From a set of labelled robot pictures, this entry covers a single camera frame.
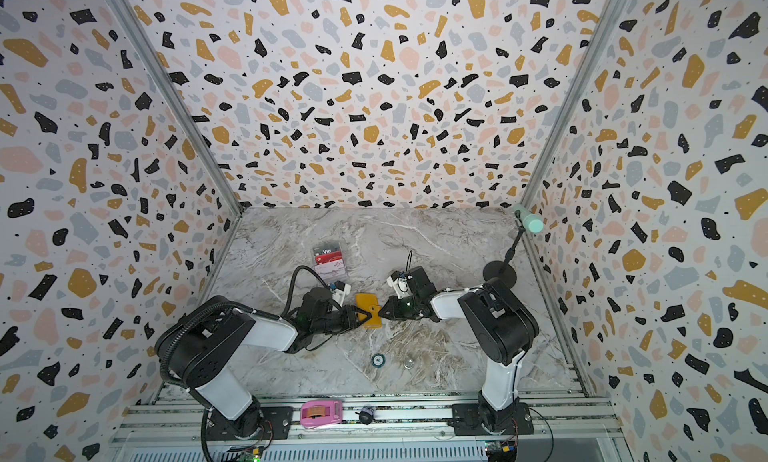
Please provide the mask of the green circuit board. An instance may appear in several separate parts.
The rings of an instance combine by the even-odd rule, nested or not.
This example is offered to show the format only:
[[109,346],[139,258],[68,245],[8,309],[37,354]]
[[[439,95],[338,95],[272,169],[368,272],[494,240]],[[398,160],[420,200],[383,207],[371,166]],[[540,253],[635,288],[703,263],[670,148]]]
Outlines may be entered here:
[[265,448],[261,446],[245,449],[240,452],[237,462],[261,462]]

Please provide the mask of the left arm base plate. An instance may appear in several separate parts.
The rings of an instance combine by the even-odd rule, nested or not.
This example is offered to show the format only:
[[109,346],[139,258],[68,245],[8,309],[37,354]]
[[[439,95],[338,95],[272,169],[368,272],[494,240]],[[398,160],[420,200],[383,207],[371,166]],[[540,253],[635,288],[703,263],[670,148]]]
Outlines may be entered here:
[[212,409],[202,423],[207,441],[274,441],[288,437],[293,408],[290,406],[262,407],[252,404],[234,420]]

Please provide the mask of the right circuit board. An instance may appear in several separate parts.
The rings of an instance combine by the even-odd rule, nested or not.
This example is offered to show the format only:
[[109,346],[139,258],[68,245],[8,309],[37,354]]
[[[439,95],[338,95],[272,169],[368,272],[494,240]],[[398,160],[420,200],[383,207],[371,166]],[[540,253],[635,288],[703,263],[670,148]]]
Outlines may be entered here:
[[512,439],[487,442],[485,444],[485,454],[488,462],[516,462],[518,455],[517,443]]

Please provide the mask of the yellow leather card holder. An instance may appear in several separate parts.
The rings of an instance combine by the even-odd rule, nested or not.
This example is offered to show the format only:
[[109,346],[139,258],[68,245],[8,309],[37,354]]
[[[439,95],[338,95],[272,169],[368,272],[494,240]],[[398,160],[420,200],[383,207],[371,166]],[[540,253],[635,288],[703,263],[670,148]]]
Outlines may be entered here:
[[358,314],[361,324],[366,329],[381,328],[383,323],[379,315],[381,306],[375,294],[358,293],[355,298],[356,306],[362,310]]

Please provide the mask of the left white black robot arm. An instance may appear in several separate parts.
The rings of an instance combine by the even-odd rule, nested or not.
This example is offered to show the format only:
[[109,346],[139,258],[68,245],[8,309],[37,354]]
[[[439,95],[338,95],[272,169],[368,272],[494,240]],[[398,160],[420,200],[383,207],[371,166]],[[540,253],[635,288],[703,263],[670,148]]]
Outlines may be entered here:
[[316,335],[334,336],[361,327],[373,314],[342,305],[343,290],[314,288],[302,304],[276,315],[214,296],[182,317],[157,340],[162,379],[203,405],[227,432],[245,439],[263,426],[261,404],[228,368],[243,345],[286,354],[307,350]]

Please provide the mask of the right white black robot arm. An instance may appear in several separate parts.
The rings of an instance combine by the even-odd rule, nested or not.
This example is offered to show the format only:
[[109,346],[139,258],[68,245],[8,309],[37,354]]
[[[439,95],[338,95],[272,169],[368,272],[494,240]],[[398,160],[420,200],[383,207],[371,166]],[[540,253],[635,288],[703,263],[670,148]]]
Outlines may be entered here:
[[484,283],[478,286],[439,290],[421,266],[394,272],[387,284],[395,294],[379,315],[393,321],[466,320],[487,357],[477,417],[486,431],[502,433],[513,425],[514,416],[524,411],[517,384],[522,362],[539,335],[539,325],[512,292],[517,274],[507,262],[488,263],[483,277]]

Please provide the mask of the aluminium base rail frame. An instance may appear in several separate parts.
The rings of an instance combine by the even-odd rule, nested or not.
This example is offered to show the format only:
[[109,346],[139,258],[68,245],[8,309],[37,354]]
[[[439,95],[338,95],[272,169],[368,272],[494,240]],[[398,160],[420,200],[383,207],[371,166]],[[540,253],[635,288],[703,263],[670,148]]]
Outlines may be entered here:
[[[451,406],[470,403],[469,393],[351,396],[343,421],[316,429],[300,425],[303,399],[266,397],[265,407],[290,406],[285,440],[256,441],[262,461],[485,461],[485,444],[503,436],[456,436],[448,425]],[[532,435],[519,435],[520,461],[630,461],[632,455],[608,399],[571,391],[525,391]],[[375,421],[359,422],[363,406]],[[105,455],[107,461],[201,461],[202,409],[190,398],[162,397],[129,409]]]

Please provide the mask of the black microphone stand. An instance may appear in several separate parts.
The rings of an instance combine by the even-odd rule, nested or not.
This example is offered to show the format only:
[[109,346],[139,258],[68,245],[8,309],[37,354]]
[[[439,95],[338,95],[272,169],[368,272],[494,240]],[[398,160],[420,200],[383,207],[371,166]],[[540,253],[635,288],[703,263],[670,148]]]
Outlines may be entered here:
[[503,260],[494,260],[488,262],[483,268],[483,278],[489,282],[493,278],[498,278],[507,288],[512,289],[518,280],[517,272],[512,267],[511,262],[516,254],[517,246],[525,233],[523,225],[518,226],[518,231],[513,244],[507,249]]

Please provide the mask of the pink tape dispenser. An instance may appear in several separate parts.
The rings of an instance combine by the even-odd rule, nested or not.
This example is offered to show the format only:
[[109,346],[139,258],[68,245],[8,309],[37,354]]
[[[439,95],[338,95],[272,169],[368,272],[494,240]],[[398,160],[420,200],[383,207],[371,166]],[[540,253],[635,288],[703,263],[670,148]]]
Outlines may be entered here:
[[338,399],[317,399],[305,402],[300,409],[300,425],[306,429],[340,424],[343,402]]

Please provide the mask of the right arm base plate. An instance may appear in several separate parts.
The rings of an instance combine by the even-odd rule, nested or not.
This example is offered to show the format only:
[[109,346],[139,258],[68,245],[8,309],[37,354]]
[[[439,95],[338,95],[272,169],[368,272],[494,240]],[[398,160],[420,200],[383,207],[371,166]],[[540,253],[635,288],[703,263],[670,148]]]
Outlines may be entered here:
[[501,411],[485,402],[458,403],[451,406],[448,425],[456,436],[532,435],[534,426],[529,406],[516,401]]

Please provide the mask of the clear acrylic card box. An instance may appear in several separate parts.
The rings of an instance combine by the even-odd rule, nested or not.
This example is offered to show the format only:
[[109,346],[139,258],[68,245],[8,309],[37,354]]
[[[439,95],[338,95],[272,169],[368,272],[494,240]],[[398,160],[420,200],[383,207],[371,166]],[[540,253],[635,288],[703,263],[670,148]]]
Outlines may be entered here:
[[341,244],[326,241],[316,244],[312,249],[314,271],[326,283],[344,281],[347,276]]

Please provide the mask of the small black knob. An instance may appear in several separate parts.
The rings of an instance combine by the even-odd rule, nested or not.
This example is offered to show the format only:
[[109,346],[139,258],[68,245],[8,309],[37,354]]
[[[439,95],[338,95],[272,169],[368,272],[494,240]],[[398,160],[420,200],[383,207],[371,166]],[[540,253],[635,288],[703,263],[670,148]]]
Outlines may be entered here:
[[363,425],[370,425],[375,421],[375,409],[372,406],[365,405],[356,414]]

